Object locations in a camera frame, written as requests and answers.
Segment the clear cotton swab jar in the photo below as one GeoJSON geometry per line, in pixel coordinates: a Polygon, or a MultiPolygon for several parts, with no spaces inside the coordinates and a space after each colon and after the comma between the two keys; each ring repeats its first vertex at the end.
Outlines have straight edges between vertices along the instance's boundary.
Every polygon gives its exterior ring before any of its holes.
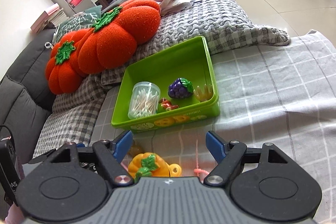
{"type": "Polygon", "coordinates": [[[139,119],[157,114],[161,90],[154,83],[142,81],[132,90],[128,118],[139,119]]]}

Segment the translucent brown hand toy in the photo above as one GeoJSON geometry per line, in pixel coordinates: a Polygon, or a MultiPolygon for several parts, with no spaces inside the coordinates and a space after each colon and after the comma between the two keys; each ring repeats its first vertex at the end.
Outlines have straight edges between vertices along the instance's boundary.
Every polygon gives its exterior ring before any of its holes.
{"type": "Polygon", "coordinates": [[[200,88],[200,86],[197,86],[196,89],[194,89],[194,96],[199,102],[206,102],[210,100],[213,97],[213,86],[204,84],[203,90],[200,88]]]}

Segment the small orange figurine toy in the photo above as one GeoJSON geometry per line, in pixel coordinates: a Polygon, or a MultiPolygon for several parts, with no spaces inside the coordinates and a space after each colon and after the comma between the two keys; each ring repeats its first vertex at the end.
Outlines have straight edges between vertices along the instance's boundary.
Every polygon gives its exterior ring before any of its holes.
{"type": "Polygon", "coordinates": [[[159,104],[165,111],[171,111],[179,108],[179,105],[173,105],[167,98],[161,98],[159,100],[159,104]]]}

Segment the yellow pumpkin carriage toy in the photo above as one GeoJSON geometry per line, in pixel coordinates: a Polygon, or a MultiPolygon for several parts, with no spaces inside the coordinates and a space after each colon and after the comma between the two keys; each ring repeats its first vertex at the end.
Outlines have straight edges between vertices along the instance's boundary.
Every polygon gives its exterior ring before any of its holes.
{"type": "Polygon", "coordinates": [[[182,167],[168,164],[156,153],[146,152],[135,156],[127,167],[135,182],[141,177],[181,177],[182,167]]]}

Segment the pink red toy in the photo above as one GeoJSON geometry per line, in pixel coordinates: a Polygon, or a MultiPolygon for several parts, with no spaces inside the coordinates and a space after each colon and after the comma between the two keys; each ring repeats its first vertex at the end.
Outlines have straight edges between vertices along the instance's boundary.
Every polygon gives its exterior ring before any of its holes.
{"type": "Polygon", "coordinates": [[[198,177],[201,183],[204,183],[204,179],[209,175],[209,171],[201,169],[199,166],[199,153],[198,153],[198,140],[195,143],[195,168],[194,175],[198,177]]]}

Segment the grey checked blanket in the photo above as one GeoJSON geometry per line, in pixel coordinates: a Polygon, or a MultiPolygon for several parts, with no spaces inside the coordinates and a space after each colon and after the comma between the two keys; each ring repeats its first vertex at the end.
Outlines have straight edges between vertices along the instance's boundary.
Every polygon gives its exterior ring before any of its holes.
{"type": "Polygon", "coordinates": [[[121,83],[126,68],[141,59],[196,36],[204,36],[211,55],[255,45],[287,46],[286,31],[254,25],[235,0],[202,0],[175,14],[164,16],[157,33],[139,46],[130,61],[87,77],[78,91],[56,97],[33,156],[67,141],[88,144],[106,93],[121,83]]]}

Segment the purple toy grape bunch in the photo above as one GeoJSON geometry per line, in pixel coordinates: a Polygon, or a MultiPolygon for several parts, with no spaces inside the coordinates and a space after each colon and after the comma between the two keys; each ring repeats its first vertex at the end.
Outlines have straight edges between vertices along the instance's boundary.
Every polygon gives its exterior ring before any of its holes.
{"type": "Polygon", "coordinates": [[[189,98],[194,94],[192,82],[185,78],[178,78],[169,85],[167,94],[175,99],[189,98]]]}

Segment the dark grey sofa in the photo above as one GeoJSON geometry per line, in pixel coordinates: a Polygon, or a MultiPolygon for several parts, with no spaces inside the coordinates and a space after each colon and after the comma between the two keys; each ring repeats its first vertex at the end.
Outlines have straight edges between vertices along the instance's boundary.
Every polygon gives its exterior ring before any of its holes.
{"type": "Polygon", "coordinates": [[[45,67],[55,30],[39,33],[7,70],[1,80],[1,137],[12,132],[15,151],[22,164],[33,158],[42,128],[51,114],[55,95],[50,92],[45,67]]]}

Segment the green plastic bin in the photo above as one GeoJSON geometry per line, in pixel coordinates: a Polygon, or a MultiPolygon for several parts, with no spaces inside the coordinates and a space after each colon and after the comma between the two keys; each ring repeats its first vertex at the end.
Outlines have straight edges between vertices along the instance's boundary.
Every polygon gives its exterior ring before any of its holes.
{"type": "Polygon", "coordinates": [[[220,114],[219,92],[206,39],[197,36],[151,55],[127,67],[113,110],[111,124],[114,128],[142,132],[185,123],[196,122],[220,114]],[[169,86],[177,79],[186,79],[193,88],[208,87],[213,96],[199,102],[196,96],[175,99],[168,95],[169,86]],[[133,88],[137,83],[155,84],[159,98],[166,98],[177,109],[166,111],[160,103],[156,114],[130,119],[128,112],[133,88]]]}

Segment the small orange pumpkin cushion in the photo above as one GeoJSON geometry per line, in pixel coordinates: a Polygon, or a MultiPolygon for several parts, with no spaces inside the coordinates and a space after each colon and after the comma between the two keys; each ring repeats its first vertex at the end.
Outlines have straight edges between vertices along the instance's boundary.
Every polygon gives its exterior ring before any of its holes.
{"type": "Polygon", "coordinates": [[[79,68],[77,48],[89,34],[89,28],[68,32],[53,47],[45,68],[45,77],[52,93],[73,93],[87,77],[79,68]]]}

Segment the large orange pumpkin cushion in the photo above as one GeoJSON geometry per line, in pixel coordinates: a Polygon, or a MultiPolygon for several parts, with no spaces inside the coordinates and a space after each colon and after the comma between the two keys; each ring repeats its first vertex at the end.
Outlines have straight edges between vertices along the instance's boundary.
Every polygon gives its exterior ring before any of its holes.
{"type": "Polygon", "coordinates": [[[161,22],[154,0],[128,0],[106,12],[77,49],[79,68],[86,74],[124,65],[138,46],[147,43],[161,22]]]}

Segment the teal leaf pattern pillow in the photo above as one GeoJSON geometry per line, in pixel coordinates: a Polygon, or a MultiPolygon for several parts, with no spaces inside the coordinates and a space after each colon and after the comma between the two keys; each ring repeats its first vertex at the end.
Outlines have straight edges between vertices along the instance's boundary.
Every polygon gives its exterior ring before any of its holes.
{"type": "Polygon", "coordinates": [[[62,22],[57,26],[52,43],[60,42],[60,39],[68,32],[90,28],[101,18],[102,5],[78,12],[74,16],[62,22]]]}

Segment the stack of pink books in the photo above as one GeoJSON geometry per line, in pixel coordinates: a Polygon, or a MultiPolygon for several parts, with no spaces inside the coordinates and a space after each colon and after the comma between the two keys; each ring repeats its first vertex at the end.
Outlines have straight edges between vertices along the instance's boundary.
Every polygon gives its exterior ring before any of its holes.
{"type": "Polygon", "coordinates": [[[52,24],[56,28],[67,19],[68,16],[63,11],[63,8],[60,8],[58,3],[54,3],[41,13],[38,19],[31,26],[31,30],[33,33],[37,34],[44,30],[46,26],[52,24]]]}

